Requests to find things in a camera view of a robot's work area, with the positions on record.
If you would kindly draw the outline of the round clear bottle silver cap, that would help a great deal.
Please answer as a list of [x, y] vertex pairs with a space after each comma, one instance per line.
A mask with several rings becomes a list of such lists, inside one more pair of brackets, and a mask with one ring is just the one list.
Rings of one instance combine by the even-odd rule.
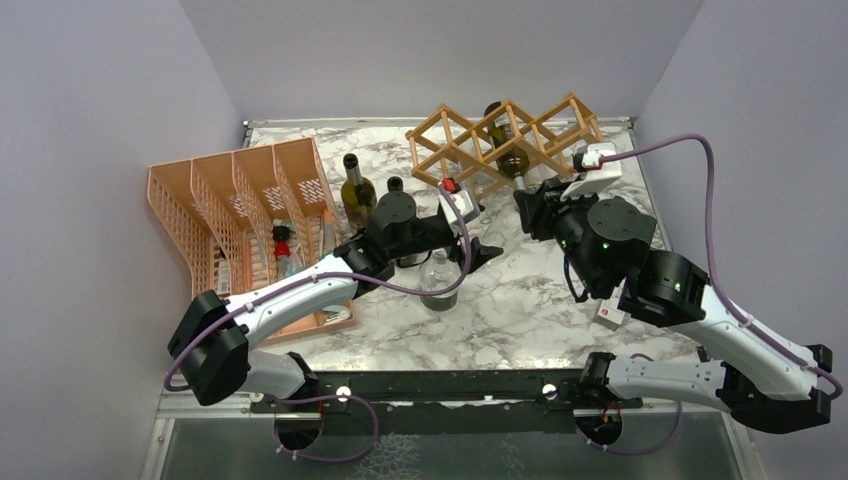
[[[460, 267], [449, 259], [444, 250], [435, 251], [419, 269], [419, 289], [422, 291], [443, 290], [456, 282], [461, 273]], [[454, 308], [458, 302], [459, 289], [435, 295], [421, 296], [424, 307], [434, 312], [445, 312]]]

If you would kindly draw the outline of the green wine bottle back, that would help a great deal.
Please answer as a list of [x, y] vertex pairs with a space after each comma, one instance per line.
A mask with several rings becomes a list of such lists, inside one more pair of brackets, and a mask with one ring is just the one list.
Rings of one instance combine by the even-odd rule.
[[350, 227], [360, 230], [366, 227], [368, 217], [377, 205], [376, 190], [373, 183], [362, 175], [355, 154], [345, 154], [343, 166], [347, 175], [341, 189], [344, 211]]

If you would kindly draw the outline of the clear square glass bottle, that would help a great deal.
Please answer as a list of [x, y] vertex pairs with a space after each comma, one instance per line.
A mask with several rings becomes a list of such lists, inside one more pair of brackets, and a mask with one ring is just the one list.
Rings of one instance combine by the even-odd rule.
[[478, 220], [482, 225], [488, 225], [494, 219], [495, 210], [492, 206], [492, 200], [494, 198], [493, 187], [497, 187], [501, 179], [502, 176], [500, 174], [491, 176], [483, 170], [476, 170], [463, 183], [463, 186], [470, 191], [480, 208]]

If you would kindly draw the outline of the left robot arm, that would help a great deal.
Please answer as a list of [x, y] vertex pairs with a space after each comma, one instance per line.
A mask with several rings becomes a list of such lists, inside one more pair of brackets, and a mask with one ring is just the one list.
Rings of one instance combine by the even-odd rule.
[[190, 303], [167, 350], [173, 363], [164, 387], [189, 390], [202, 406], [237, 392], [277, 397], [298, 411], [313, 401], [317, 378], [296, 353], [275, 355], [259, 346], [271, 334], [326, 307], [341, 306], [391, 283], [394, 260], [444, 250], [466, 276], [502, 255], [468, 233], [480, 213], [465, 190], [441, 193], [436, 214], [420, 217], [413, 197], [389, 192], [365, 228], [297, 274], [244, 294], [221, 298], [207, 290]]

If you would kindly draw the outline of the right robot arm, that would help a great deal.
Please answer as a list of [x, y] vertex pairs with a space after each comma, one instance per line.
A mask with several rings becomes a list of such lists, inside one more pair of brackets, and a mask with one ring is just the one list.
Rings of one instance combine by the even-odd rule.
[[652, 246], [656, 220], [625, 199], [569, 197], [565, 190], [549, 179], [536, 191], [514, 192], [524, 232], [557, 243], [588, 297], [616, 298], [633, 319], [684, 335], [710, 354], [707, 361], [671, 364], [591, 353], [576, 383], [585, 404], [677, 400], [770, 434], [830, 421], [831, 397], [818, 387], [832, 365], [828, 348], [800, 346], [754, 319], [742, 321], [740, 308], [721, 301], [704, 270]]

